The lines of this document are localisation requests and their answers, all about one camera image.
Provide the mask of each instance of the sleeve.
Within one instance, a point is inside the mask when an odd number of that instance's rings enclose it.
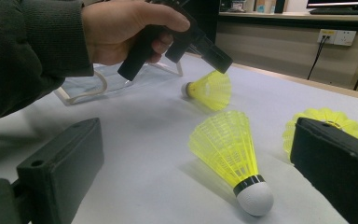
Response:
[[[0,118],[59,88],[92,76],[82,2],[0,0]]]

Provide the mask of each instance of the hand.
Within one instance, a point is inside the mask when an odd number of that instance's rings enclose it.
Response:
[[[101,2],[82,10],[89,60],[112,65],[127,58],[136,35],[148,24],[164,25],[177,32],[186,31],[187,18],[171,7],[143,1]],[[161,33],[152,43],[154,55],[148,60],[156,63],[173,42],[168,33]]]

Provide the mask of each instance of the power outlet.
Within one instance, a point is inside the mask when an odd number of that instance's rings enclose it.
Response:
[[[351,46],[355,36],[356,36],[356,31],[337,31],[334,44]]]
[[[318,43],[321,43],[322,38],[328,36],[328,39],[324,41],[325,44],[334,44],[334,39],[336,38],[337,31],[336,30],[325,30],[322,29],[318,36]]]

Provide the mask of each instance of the shuttlecock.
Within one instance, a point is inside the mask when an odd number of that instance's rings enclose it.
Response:
[[[272,192],[258,173],[249,120],[228,111],[196,127],[190,150],[227,181],[241,207],[250,215],[264,216],[273,205]]]
[[[292,152],[293,140],[295,138],[296,123],[298,118],[316,119],[333,127],[342,130],[356,138],[358,138],[358,122],[348,119],[346,114],[340,111],[332,111],[329,108],[321,108],[319,110],[309,108],[302,113],[297,113],[292,120],[286,123],[286,129],[282,135],[283,149],[287,152],[290,160]]]
[[[227,74],[213,71],[195,82],[183,85],[182,94],[218,111],[226,108],[229,103],[231,82]]]

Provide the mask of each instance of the black cable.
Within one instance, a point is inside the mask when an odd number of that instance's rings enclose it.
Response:
[[[329,38],[330,38],[329,35],[324,35],[324,36],[322,36],[321,43],[319,43],[318,52],[316,53],[315,62],[313,62],[313,66],[312,66],[312,68],[310,69],[310,73],[308,74],[307,80],[310,80],[310,74],[312,73],[313,67],[315,67],[316,62],[318,62],[319,55],[321,54],[322,48],[324,47],[324,43],[325,43],[326,40],[328,40]]]

